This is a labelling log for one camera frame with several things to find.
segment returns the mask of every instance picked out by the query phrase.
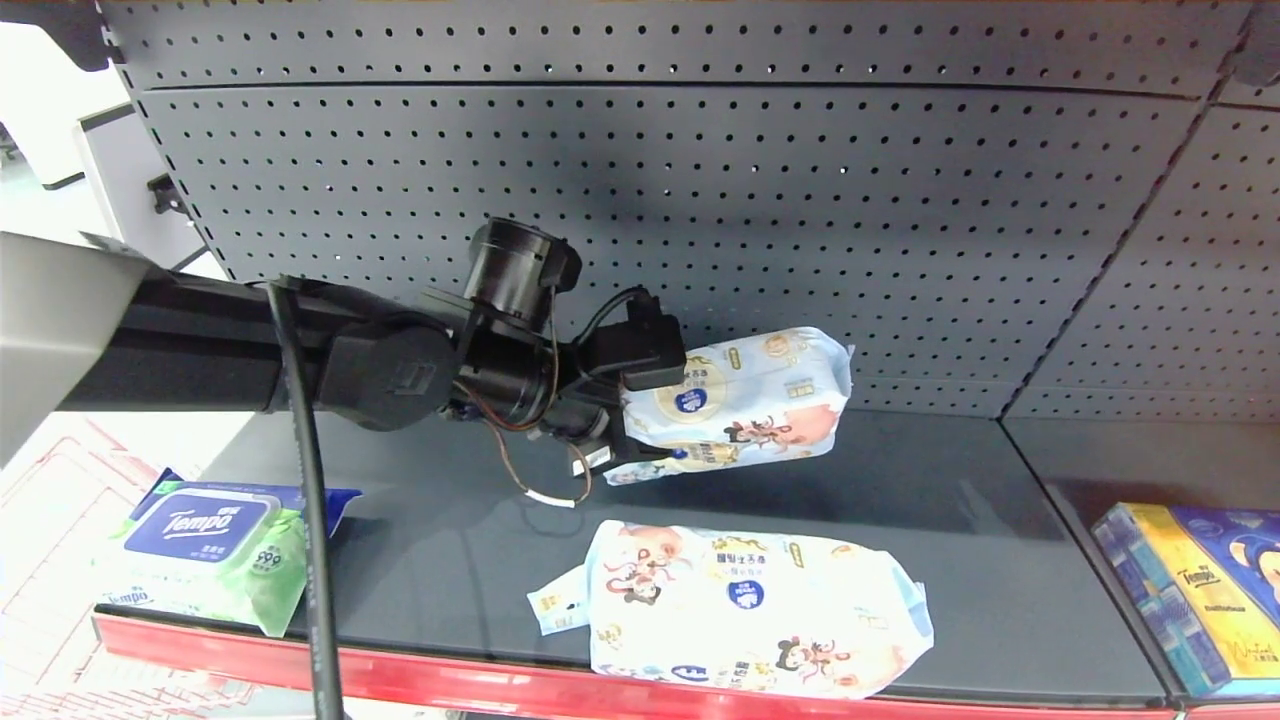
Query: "red shelf edge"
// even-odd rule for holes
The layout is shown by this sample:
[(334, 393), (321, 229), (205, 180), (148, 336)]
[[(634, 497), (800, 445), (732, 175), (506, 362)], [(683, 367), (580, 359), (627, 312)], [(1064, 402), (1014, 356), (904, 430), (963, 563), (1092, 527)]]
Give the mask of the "red shelf edge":
[[(93, 614), (108, 652), (166, 667), (293, 689), (310, 689), (310, 657), (300, 642)], [(1073, 710), (947, 705), (877, 698), (860, 702), (716, 692), (575, 670), (498, 665), (421, 655), (342, 648), (343, 694), (411, 705), (527, 717), (582, 720), (773, 720), (805, 716), (859, 720), (1172, 720), (1171, 710)]]

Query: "blue logo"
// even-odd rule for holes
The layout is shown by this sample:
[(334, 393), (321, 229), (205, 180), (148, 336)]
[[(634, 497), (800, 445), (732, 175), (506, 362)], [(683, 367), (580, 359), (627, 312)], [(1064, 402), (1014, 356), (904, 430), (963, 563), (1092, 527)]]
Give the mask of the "blue logo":
[(270, 507), (261, 500), (178, 491), (133, 528), (124, 550), (198, 562), (221, 562), (257, 528)]
[(676, 410), (681, 413), (698, 413), (707, 405), (707, 391), (695, 387), (676, 396)]
[(710, 680), (710, 676), (707, 675), (707, 669), (698, 665), (676, 665), (671, 669), (671, 674), (690, 683), (705, 683)]
[(753, 610), (764, 602), (764, 588), (755, 580), (741, 580), (728, 584), (728, 598), (742, 610)]

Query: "tissue box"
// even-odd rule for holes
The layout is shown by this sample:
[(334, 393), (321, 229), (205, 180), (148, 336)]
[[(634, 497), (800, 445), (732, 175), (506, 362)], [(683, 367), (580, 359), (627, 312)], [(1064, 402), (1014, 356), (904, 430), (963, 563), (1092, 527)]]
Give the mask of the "tissue box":
[(849, 542), (607, 520), (585, 569), (605, 675), (851, 700), (933, 647), (923, 585)]
[(690, 351), (682, 384), (622, 393), (627, 434), (671, 457), (621, 465), (605, 479), (621, 486), (829, 451), (852, 389), (851, 352), (817, 328)]
[(1120, 503), (1093, 533), (1188, 692), (1280, 694), (1280, 512)]

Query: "black cable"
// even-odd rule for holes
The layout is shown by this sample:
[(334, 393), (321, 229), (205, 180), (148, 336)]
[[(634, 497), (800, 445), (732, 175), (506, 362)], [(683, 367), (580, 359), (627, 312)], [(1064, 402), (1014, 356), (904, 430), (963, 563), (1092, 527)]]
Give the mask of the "black cable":
[(582, 332), (577, 333), (577, 337), (573, 338), (573, 345), (581, 345), (586, 341), (586, 338), (591, 337), (591, 333), (594, 333), (595, 328), (609, 316), (609, 313), (617, 310), (623, 302), (631, 300), (632, 297), (648, 293), (649, 292), (644, 288), (644, 286), (636, 286), (628, 287), (627, 290), (623, 290), (622, 292), (605, 300), (604, 305), (600, 305), (600, 309), (595, 311), (595, 315), (591, 315), (591, 319), (586, 322), (586, 327), (582, 328)]
[(266, 286), (275, 337), (280, 342), (284, 382), (293, 410), (293, 433), (302, 469), (302, 520), (307, 556), (307, 646), (311, 650), (311, 693), (319, 720), (343, 720), (342, 676), (338, 670), (338, 633), (334, 629), (333, 588), (329, 580), (328, 520), (325, 518), (324, 466), (316, 438), (315, 410), (302, 370), (293, 296), (283, 281)]

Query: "orange wire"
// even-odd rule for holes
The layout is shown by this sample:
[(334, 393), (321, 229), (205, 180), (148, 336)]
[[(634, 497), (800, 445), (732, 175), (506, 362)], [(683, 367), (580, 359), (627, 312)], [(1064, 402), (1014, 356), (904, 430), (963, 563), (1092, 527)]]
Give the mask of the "orange wire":
[[(485, 420), (484, 424), (486, 428), (489, 428), (489, 432), (493, 433), (493, 439), (498, 442), (498, 452), (499, 455), (502, 455), (502, 464), (507, 466), (507, 474), (511, 475), (511, 479), (516, 483), (516, 486), (520, 489), (525, 492), (536, 492), (531, 489), (529, 486), (526, 486), (525, 482), (520, 479), (520, 474), (516, 473), (516, 466), (511, 464), (511, 455), (507, 451), (507, 439), (502, 437), (502, 432), (498, 429), (498, 427), (490, 423), (489, 420)], [(564, 445), (567, 445), (568, 448), (573, 451), (573, 454), (577, 455), (577, 459), (582, 462), (584, 480), (586, 482), (586, 489), (584, 489), (582, 495), (573, 501), (573, 503), (576, 505), (579, 502), (582, 502), (584, 500), (586, 500), (589, 495), (591, 495), (591, 482), (593, 482), (591, 466), (588, 465), (586, 462), (586, 455), (582, 455), (582, 451), (576, 445), (567, 441), (564, 442)]]

